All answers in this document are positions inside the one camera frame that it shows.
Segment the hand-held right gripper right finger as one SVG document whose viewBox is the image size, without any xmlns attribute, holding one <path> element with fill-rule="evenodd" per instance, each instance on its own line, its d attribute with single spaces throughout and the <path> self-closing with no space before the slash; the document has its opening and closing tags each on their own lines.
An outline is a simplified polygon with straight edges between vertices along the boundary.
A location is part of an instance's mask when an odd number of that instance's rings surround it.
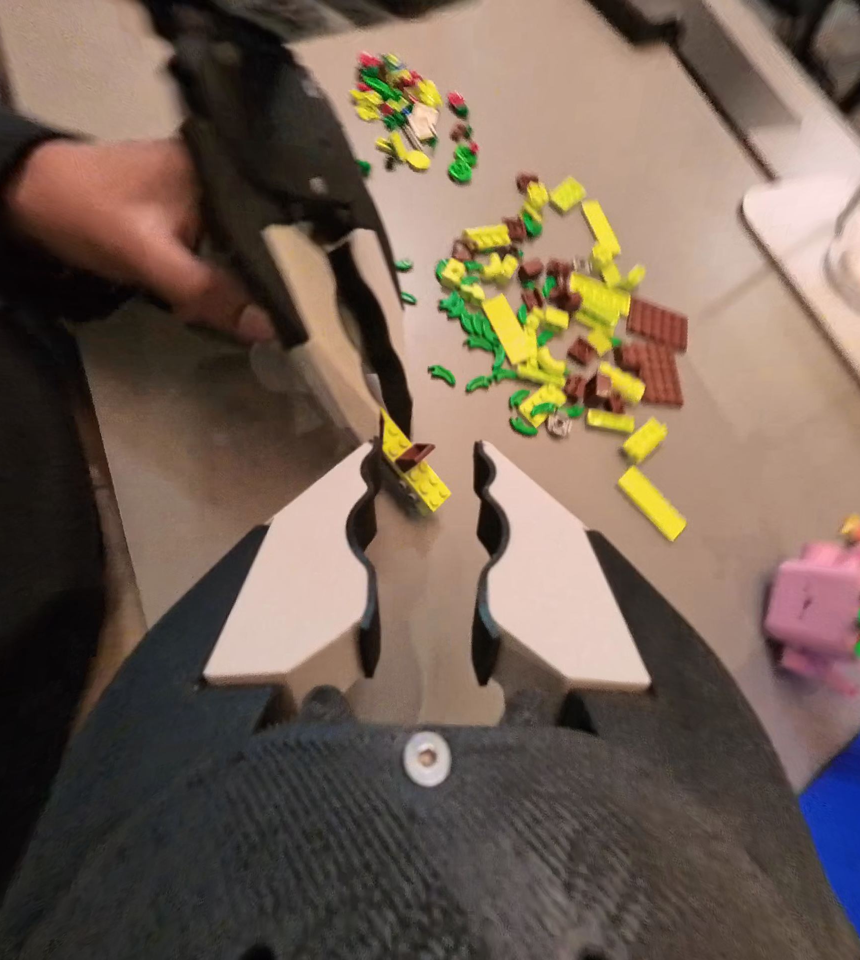
<svg viewBox="0 0 860 960">
<path fill-rule="evenodd" d="M 487 440 L 473 447 L 471 661 L 503 695 L 500 724 L 604 724 L 646 708 L 652 676 L 586 524 Z"/>
</svg>

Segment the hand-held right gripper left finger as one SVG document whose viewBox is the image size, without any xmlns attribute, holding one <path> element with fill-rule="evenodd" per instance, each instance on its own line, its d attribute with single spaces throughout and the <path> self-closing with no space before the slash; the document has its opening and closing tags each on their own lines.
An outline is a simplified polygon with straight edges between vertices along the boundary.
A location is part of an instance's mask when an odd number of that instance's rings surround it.
<svg viewBox="0 0 860 960">
<path fill-rule="evenodd" d="M 316 687 L 374 677 L 381 623 L 366 549 L 380 484 L 371 440 L 268 521 L 203 669 L 209 686 L 279 685 L 300 705 Z"/>
</svg>

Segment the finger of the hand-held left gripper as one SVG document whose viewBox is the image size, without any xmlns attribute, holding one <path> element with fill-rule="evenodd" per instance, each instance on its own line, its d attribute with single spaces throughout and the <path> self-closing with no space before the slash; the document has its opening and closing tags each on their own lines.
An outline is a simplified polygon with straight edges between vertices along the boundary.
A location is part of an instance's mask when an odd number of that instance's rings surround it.
<svg viewBox="0 0 860 960">
<path fill-rule="evenodd" d="M 407 435 L 413 401 L 405 368 L 404 304 L 393 259 L 378 238 L 344 238 L 329 251 L 337 308 L 364 385 Z"/>
<path fill-rule="evenodd" d="M 328 252 L 296 225 L 269 225 L 262 237 L 306 331 L 306 341 L 288 350 L 292 367 L 336 426 L 357 441 L 372 440 L 381 397 L 359 327 L 340 303 Z"/>
</svg>

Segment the yellow and brown lego assembly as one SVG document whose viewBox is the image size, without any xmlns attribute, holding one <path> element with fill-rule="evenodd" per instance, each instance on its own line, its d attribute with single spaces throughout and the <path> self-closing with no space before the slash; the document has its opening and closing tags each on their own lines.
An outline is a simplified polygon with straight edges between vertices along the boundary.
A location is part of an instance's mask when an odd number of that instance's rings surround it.
<svg viewBox="0 0 860 960">
<path fill-rule="evenodd" d="M 401 451 L 411 444 L 417 444 L 418 441 L 412 441 L 384 409 L 380 410 L 380 441 L 383 463 L 405 502 L 412 510 L 424 517 L 434 514 L 450 497 L 449 488 L 429 462 L 435 450 L 412 472 L 399 474 L 391 465 L 391 461 Z"/>
</svg>

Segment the person's left hand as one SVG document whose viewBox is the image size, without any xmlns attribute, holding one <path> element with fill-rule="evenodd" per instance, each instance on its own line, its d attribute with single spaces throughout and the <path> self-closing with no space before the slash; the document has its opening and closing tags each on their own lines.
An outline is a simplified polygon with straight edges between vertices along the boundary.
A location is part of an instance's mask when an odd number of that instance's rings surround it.
<svg viewBox="0 0 860 960">
<path fill-rule="evenodd" d="M 275 338 L 242 282 L 196 253 L 200 190 L 180 140 L 46 141 L 3 196 L 16 233 L 67 266 L 150 294 L 186 325 Z"/>
</svg>

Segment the pile of toy bricks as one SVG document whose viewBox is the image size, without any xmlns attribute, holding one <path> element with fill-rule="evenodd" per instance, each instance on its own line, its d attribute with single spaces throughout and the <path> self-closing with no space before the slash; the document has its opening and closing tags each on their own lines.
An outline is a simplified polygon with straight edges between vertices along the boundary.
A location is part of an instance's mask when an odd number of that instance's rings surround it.
<svg viewBox="0 0 860 960">
<path fill-rule="evenodd" d="M 645 266 L 622 269 L 612 222 L 579 179 L 551 186 L 523 171 L 516 188 L 515 214 L 467 227 L 436 263 L 436 308 L 476 364 L 463 376 L 433 363 L 427 377 L 467 397 L 494 394 L 520 440 L 618 438 L 618 491 L 672 543 L 687 520 L 644 465 L 669 433 L 654 411 L 684 402 L 688 320 L 639 296 Z"/>
</svg>

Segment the pile of small toy pieces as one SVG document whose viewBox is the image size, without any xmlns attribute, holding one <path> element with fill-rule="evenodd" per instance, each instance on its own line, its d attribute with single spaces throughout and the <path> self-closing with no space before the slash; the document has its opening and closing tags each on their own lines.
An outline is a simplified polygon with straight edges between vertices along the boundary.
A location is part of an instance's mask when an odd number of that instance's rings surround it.
<svg viewBox="0 0 860 960">
<path fill-rule="evenodd" d="M 451 183 L 472 182 L 480 146 L 460 92 L 442 92 L 396 54 L 364 51 L 356 57 L 348 95 L 353 113 L 373 127 L 373 148 L 388 172 L 424 174 L 442 154 Z"/>
</svg>

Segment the pink toy planter figure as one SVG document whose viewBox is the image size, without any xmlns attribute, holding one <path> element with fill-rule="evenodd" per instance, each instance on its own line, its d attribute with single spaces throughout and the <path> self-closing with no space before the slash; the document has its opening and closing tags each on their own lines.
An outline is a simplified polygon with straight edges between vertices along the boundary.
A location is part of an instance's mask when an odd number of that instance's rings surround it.
<svg viewBox="0 0 860 960">
<path fill-rule="evenodd" d="M 769 588 L 764 634 L 778 669 L 811 687 L 860 691 L 860 542 L 812 541 Z"/>
</svg>

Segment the person's black clothing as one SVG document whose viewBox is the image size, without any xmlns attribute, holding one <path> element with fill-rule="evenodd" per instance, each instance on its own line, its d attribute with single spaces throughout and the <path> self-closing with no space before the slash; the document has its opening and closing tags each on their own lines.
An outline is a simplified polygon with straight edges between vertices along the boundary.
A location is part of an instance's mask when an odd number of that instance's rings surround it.
<svg viewBox="0 0 860 960">
<path fill-rule="evenodd" d="M 0 308 L 0 897 L 49 794 L 104 614 L 72 365 Z"/>
</svg>

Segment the white book stand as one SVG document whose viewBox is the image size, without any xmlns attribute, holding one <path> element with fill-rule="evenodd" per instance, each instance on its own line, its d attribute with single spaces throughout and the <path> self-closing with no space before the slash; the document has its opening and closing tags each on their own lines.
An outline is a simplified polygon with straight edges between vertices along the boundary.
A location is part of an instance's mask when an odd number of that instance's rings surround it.
<svg viewBox="0 0 860 960">
<path fill-rule="evenodd" d="M 860 383 L 860 174 L 751 188 L 750 233 Z"/>
</svg>

